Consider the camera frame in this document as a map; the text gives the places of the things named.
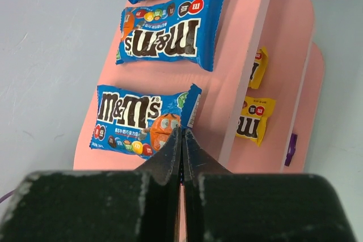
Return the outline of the yellow M&M bag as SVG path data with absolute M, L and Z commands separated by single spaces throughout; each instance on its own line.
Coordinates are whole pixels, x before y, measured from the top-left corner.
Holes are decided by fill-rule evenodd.
M 255 59 L 250 75 L 248 87 L 257 90 L 264 77 L 268 64 L 268 52 L 265 46 L 261 47 L 255 54 Z

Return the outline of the purple M&M bag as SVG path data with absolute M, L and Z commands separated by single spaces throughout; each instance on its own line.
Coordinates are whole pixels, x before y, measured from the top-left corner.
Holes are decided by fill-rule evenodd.
M 295 154 L 295 151 L 296 151 L 297 138 L 298 138 L 298 135 L 296 135 L 294 133 L 291 134 L 288 150 L 287 150 L 287 153 L 286 153 L 286 159 L 285 159 L 285 162 L 284 162 L 284 166 L 288 167 L 291 164 L 292 158 L 293 158 L 293 156 Z

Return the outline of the blue white candy bar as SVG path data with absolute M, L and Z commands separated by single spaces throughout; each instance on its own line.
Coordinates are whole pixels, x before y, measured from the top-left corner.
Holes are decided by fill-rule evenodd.
M 188 60 L 213 71 L 217 28 L 224 0 L 170 0 L 126 7 L 116 64 Z

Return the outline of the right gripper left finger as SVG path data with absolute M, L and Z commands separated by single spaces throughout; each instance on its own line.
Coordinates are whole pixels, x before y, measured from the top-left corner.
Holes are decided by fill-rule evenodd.
M 16 188 L 2 241 L 178 241 L 182 131 L 131 171 L 37 171 Z

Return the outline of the yellow candy bag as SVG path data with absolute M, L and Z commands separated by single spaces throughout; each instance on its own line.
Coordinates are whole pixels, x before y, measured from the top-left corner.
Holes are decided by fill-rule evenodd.
M 267 129 L 267 121 L 273 114 L 275 105 L 274 99 L 246 96 L 235 136 L 249 139 L 260 146 Z

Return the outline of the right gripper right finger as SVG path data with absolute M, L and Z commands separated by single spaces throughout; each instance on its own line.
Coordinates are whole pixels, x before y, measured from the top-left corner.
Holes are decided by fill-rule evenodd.
M 188 241 L 355 241 L 333 186 L 308 174 L 231 173 L 182 133 Z

